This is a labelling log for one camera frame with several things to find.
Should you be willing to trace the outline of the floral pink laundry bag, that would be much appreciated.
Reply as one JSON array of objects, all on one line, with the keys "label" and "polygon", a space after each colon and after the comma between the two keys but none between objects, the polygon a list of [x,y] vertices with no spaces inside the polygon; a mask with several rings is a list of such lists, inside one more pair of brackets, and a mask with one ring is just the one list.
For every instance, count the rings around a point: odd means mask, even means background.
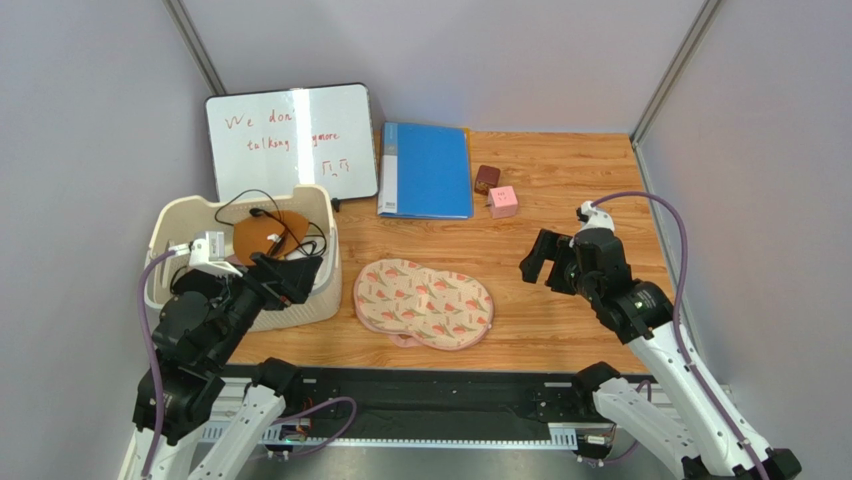
[{"label": "floral pink laundry bag", "polygon": [[463,350],[490,332],[495,317],[492,295],[475,278],[399,258],[365,266],[353,297],[361,323],[402,348]]}]

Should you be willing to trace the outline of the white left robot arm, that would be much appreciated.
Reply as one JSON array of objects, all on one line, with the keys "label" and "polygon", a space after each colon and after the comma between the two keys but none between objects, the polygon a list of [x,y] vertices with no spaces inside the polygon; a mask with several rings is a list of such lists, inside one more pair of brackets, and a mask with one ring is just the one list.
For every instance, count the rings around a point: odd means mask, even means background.
[{"label": "white left robot arm", "polygon": [[299,367],[276,358],[259,363],[243,389],[235,419],[197,465],[191,464],[214,403],[226,385],[228,360],[265,310],[307,302],[320,257],[274,260],[253,254],[256,265],[232,267],[223,277],[191,274],[202,289],[169,299],[156,327],[139,307],[149,371],[137,389],[133,422],[138,479],[233,479],[264,432],[282,414],[300,378]]}]

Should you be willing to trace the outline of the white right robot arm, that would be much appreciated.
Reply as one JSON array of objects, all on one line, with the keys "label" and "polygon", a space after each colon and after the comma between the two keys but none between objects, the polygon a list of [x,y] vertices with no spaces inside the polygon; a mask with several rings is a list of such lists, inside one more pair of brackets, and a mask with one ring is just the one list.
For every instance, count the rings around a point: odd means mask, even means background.
[{"label": "white right robot arm", "polygon": [[597,319],[650,371],[679,415],[673,420],[632,389],[612,366],[598,362],[577,372],[572,385],[585,406],[621,426],[679,479],[794,479],[795,454],[774,448],[739,414],[719,384],[697,377],[703,362],[674,306],[652,282],[633,277],[612,230],[575,236],[541,230],[519,268],[535,283],[545,262],[552,291],[585,298]]}]

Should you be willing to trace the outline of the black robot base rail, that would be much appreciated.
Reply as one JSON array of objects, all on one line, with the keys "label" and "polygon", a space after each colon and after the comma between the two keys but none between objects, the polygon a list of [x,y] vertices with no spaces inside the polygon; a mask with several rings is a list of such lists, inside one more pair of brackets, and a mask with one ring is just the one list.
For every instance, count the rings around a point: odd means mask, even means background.
[{"label": "black robot base rail", "polygon": [[577,393],[570,373],[306,367],[249,451],[288,460],[334,446],[570,451],[614,465],[635,440]]}]

